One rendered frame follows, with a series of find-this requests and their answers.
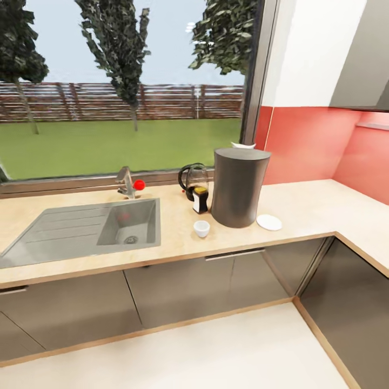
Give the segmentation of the saucer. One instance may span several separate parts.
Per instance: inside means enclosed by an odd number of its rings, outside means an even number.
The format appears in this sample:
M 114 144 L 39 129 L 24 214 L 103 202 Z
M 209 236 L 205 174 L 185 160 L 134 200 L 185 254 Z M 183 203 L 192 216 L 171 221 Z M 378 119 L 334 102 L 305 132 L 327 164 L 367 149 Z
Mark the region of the saucer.
M 259 225 L 268 230 L 279 230 L 282 227 L 280 220 L 270 215 L 261 215 L 256 220 Z

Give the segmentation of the coffee cup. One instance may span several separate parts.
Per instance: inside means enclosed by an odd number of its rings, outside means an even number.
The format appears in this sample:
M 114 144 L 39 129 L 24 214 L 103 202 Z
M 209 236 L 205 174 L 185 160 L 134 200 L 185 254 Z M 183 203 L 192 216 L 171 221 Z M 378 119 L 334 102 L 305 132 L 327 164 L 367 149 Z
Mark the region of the coffee cup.
M 210 224 L 205 220 L 199 220 L 194 224 L 194 231 L 198 237 L 205 237 L 210 231 Z

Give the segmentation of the bottle of coffee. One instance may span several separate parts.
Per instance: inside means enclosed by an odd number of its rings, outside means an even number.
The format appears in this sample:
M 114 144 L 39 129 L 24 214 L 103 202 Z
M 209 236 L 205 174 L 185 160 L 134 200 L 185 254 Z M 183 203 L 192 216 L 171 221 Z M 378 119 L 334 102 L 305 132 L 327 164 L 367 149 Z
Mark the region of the bottle of coffee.
M 209 191 L 207 191 L 205 187 L 199 186 L 195 190 L 193 190 L 193 196 L 194 196 L 193 209 L 198 214 L 202 214 L 208 211 L 206 202 L 209 196 Z

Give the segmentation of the electric kettle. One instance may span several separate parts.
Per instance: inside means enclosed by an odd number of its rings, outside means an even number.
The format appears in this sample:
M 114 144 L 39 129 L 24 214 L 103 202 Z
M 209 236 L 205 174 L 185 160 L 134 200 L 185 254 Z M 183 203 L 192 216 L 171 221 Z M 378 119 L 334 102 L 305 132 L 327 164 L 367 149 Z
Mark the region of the electric kettle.
M 182 173 L 186 169 L 189 169 L 186 174 L 186 184 L 182 182 Z M 209 177 L 207 174 L 207 169 L 204 164 L 195 163 L 184 166 L 178 175 L 179 185 L 183 188 L 183 191 L 186 192 L 187 198 L 191 201 L 195 201 L 193 196 L 193 190 L 195 190 L 199 186 L 203 186 L 206 190 L 209 190 Z

